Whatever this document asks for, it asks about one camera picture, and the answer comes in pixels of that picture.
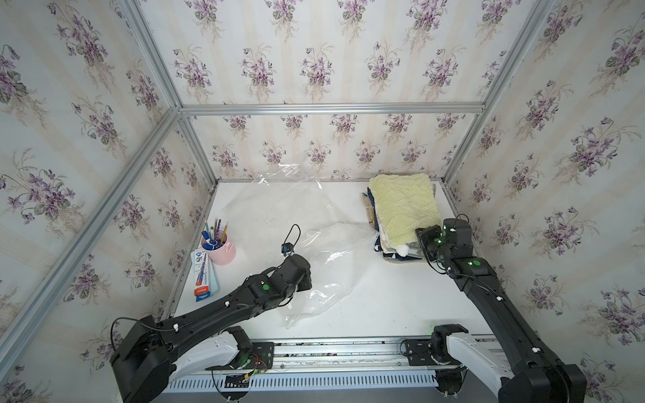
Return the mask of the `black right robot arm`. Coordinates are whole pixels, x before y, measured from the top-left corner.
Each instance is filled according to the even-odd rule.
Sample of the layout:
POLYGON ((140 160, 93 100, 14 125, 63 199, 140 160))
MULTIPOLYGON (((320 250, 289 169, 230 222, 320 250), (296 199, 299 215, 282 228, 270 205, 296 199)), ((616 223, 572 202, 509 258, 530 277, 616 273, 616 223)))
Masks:
POLYGON ((504 292, 497 272, 475 256, 468 219, 446 218, 415 233, 426 262, 452 279, 474 304, 505 357, 481 347, 464 326, 445 324, 433 329, 426 347, 407 346, 408 359, 427 356, 439 365, 461 365, 500 402, 584 401, 583 371, 576 364, 566 364, 542 341, 504 292))

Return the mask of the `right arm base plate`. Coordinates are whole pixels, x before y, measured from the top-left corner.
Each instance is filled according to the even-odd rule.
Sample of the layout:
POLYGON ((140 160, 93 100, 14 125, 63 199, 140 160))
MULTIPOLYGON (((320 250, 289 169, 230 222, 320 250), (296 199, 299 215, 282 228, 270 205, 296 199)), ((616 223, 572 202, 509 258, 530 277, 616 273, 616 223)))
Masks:
POLYGON ((411 367, 464 365, 448 353, 448 344, 444 339, 403 339, 399 351, 411 367))

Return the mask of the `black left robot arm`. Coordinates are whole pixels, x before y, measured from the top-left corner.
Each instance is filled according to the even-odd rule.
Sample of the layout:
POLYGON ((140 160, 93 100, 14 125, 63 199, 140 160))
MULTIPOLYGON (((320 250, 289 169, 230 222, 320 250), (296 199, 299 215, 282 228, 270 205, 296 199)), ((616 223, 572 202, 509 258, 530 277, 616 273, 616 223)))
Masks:
POLYGON ((136 320, 110 359, 122 400, 151 402, 190 374, 211 367, 232 369, 252 347, 240 322, 311 287, 311 265, 301 255, 290 255, 195 311, 161 322, 151 316, 136 320))

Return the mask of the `navy star pattern blanket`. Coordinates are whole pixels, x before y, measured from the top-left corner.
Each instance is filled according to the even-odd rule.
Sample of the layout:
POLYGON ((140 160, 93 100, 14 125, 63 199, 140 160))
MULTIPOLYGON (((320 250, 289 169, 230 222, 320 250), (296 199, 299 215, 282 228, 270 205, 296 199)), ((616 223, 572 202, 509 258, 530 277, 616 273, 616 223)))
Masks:
POLYGON ((382 253, 383 248, 381 246, 381 231, 380 231, 380 226, 379 226, 379 223, 378 223, 378 218, 376 216, 376 202, 375 202, 374 196, 373 196, 373 194, 372 194, 372 192, 371 192, 371 190, 369 188, 367 188, 366 195, 367 195, 368 200, 369 200, 370 205, 371 205, 371 211, 372 211, 372 215, 373 215, 372 223, 374 224, 374 229, 376 230, 376 233, 377 233, 374 250, 376 252, 382 253))

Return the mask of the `clear plastic vacuum bag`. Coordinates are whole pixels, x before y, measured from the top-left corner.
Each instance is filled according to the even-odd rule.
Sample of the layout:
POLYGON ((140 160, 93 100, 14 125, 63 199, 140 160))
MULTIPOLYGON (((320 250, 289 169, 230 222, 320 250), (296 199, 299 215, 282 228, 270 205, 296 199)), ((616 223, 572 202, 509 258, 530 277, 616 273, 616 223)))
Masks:
POLYGON ((376 241, 369 224, 351 221, 299 165, 281 165, 244 184, 223 216, 238 252, 233 264, 243 274, 279 265, 284 243, 311 265, 312 289, 289 300, 285 328, 320 316, 347 297, 364 275, 359 259, 376 241))

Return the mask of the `white green trimmed blanket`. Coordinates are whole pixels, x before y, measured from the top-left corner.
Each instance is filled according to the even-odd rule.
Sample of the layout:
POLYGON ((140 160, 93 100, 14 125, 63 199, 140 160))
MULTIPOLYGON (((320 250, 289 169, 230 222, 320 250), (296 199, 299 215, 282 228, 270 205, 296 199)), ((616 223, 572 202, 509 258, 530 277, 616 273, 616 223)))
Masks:
POLYGON ((383 227, 379 223, 376 223, 376 228, 378 229, 378 233, 379 233, 379 237, 376 242, 377 250, 381 251, 386 255, 393 255, 394 257, 411 258, 411 259, 423 258, 423 253, 417 241, 413 241, 412 243, 405 243, 404 245, 400 245, 396 248, 393 248, 389 244, 389 241, 386 237, 383 227))

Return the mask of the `light green knitted blanket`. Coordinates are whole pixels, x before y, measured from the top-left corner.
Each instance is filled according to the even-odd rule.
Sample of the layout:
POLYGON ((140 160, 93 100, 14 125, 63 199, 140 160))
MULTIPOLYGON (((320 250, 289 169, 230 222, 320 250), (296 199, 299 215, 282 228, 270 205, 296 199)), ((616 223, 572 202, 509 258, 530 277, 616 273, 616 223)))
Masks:
POLYGON ((426 174, 379 175, 368 188, 376 202, 376 216, 391 247, 418 241, 415 230, 442 222, 433 181, 426 174))

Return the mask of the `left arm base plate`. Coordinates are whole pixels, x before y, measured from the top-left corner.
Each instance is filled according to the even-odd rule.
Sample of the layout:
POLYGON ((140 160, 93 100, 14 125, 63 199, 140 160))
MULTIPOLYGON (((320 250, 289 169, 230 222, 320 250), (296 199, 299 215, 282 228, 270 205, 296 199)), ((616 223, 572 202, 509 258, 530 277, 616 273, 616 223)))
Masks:
POLYGON ((229 364, 211 365, 206 367, 210 370, 267 370, 273 365, 275 352, 274 342, 252 342, 249 346, 243 347, 229 364))

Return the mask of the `beige floral fleece blanket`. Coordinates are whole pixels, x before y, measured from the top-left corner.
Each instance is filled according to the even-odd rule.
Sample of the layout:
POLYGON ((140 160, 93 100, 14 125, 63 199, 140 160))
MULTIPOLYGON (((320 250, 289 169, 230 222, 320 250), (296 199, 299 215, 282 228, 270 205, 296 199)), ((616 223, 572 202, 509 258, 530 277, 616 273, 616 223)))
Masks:
POLYGON ((366 212, 368 223, 371 228, 376 229, 376 215, 374 206, 372 205, 372 202, 367 193, 362 193, 360 197, 366 212))

